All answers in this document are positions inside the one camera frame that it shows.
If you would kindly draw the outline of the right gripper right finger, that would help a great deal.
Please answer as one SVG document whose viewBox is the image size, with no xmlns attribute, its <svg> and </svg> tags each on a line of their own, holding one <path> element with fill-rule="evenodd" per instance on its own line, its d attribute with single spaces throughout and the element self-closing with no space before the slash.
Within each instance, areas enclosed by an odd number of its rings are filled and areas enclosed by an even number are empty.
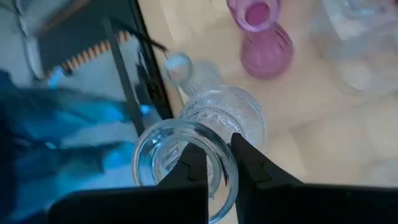
<svg viewBox="0 0 398 224">
<path fill-rule="evenodd" d="M 230 148 L 238 167 L 239 223 L 397 223 L 397 189 L 307 184 L 239 133 Z"/>
</svg>

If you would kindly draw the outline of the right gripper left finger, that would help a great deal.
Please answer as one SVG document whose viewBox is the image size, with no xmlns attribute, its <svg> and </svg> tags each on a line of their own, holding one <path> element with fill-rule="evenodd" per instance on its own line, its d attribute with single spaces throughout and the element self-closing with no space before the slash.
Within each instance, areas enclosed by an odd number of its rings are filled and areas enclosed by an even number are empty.
<svg viewBox="0 0 398 224">
<path fill-rule="evenodd" d="M 156 186 L 74 192 L 55 202 L 48 223 L 208 223 L 206 154 L 188 144 Z"/>
</svg>

